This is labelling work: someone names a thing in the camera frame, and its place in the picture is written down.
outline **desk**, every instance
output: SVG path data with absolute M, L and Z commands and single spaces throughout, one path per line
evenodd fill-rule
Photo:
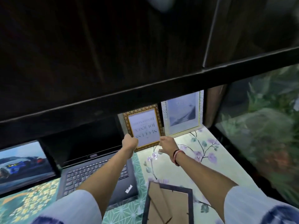
M 252 178 L 205 127 L 175 138 L 179 148 L 198 162 L 226 175 L 237 184 L 259 190 Z M 194 223 L 218 223 L 218 214 L 210 207 L 195 183 L 159 146 L 137 152 L 132 160 L 138 184 L 137 200 L 107 211 L 103 223 L 140 224 L 149 181 L 193 189 Z M 31 222 L 42 209 L 55 201 L 59 179 L 0 199 L 0 224 Z

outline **laptop logo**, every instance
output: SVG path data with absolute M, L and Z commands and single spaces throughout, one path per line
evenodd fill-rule
M 129 191 L 131 190 L 132 187 L 133 187 L 133 186 L 130 185 L 130 187 L 126 190 L 126 193 L 129 193 Z
M 90 156 L 90 158 L 94 158 L 94 157 L 97 157 L 97 154 L 93 154 Z

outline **monitor screen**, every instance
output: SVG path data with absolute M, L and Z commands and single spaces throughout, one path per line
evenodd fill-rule
M 0 151 L 0 195 L 55 175 L 37 141 Z

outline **red bracelet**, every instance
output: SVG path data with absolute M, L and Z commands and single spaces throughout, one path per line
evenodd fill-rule
M 178 163 L 176 162 L 176 155 L 177 155 L 179 152 L 184 153 L 184 151 L 182 151 L 182 150 L 177 150 L 177 151 L 175 152 L 175 154 L 173 155 L 173 162 L 174 162 L 174 164 L 177 165 L 178 167 L 179 167 L 179 165 L 178 165 Z

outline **hand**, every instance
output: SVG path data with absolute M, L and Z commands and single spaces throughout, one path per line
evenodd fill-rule
M 122 150 L 128 155 L 128 159 L 132 157 L 134 150 L 137 148 L 138 139 L 131 137 L 128 133 L 122 140 Z
M 178 150 L 178 146 L 174 139 L 169 136 L 162 136 L 160 137 L 160 143 L 159 146 L 162 147 L 162 149 L 159 149 L 160 152 L 166 153 L 169 155 L 170 160 L 173 159 L 173 153 L 175 150 Z

